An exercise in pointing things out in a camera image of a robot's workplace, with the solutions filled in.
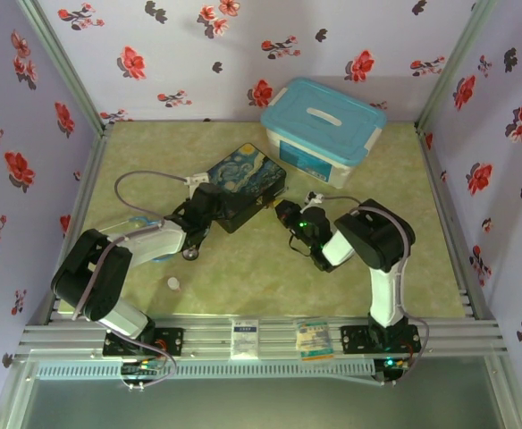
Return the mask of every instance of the black bracket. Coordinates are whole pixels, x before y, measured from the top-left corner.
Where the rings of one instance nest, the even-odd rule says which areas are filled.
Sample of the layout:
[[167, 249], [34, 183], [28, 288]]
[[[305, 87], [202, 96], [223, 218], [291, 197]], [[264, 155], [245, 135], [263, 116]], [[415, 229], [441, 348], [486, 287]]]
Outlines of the black bracket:
[[[174, 357], [181, 356], [181, 348], [183, 346], [183, 329], [182, 328], [154, 328], [152, 332], [152, 340], [148, 342], [149, 345], [165, 349]], [[128, 342], [117, 337], [113, 333], [107, 333], [102, 348], [102, 356], [116, 357], [116, 356], [159, 356], [158, 353], [148, 350], [140, 349], [135, 346], [132, 347]]]
[[418, 353], [422, 348], [418, 329], [413, 324], [406, 324], [399, 329], [399, 335], [390, 342], [380, 345], [371, 335], [367, 324], [341, 327], [342, 351], [345, 355], [374, 353]]

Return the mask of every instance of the blue plastic box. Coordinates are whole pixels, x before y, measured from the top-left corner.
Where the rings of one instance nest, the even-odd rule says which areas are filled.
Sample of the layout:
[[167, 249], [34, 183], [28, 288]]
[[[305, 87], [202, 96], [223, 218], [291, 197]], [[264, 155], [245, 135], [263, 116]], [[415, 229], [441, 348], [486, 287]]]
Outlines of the blue plastic box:
[[298, 78], [261, 115], [271, 155], [342, 188], [386, 124], [383, 111]]

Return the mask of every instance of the starry night box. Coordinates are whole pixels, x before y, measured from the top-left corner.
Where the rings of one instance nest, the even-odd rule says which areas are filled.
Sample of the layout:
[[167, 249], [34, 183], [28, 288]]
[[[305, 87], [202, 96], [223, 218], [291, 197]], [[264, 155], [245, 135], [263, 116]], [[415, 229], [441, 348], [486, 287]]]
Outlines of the starry night box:
[[287, 173], [250, 143], [207, 171], [211, 183], [236, 194], [227, 219], [217, 222], [229, 233], [237, 231], [285, 189]]

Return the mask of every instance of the white cap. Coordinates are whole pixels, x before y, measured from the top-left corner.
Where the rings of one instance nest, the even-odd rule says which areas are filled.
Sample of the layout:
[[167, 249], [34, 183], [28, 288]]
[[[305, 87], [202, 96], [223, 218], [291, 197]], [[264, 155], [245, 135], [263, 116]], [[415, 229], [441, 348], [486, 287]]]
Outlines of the white cap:
[[170, 277], [168, 279], [168, 288], [171, 290], [180, 290], [180, 281], [175, 277]]

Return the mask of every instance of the box handle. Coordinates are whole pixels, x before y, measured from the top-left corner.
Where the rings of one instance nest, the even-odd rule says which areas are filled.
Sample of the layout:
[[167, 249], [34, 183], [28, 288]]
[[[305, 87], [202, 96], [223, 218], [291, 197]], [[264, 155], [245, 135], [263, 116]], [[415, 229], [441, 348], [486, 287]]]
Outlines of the box handle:
[[316, 109], [314, 109], [312, 107], [309, 107], [307, 109], [307, 113], [308, 114], [312, 114], [316, 118], [323, 119], [323, 120], [331, 123], [332, 125], [336, 125], [337, 127], [340, 127], [342, 125], [342, 121], [340, 119], [337, 119], [337, 118], [335, 118], [334, 116], [332, 116], [330, 114], [326, 114], [322, 110], [316, 110]]

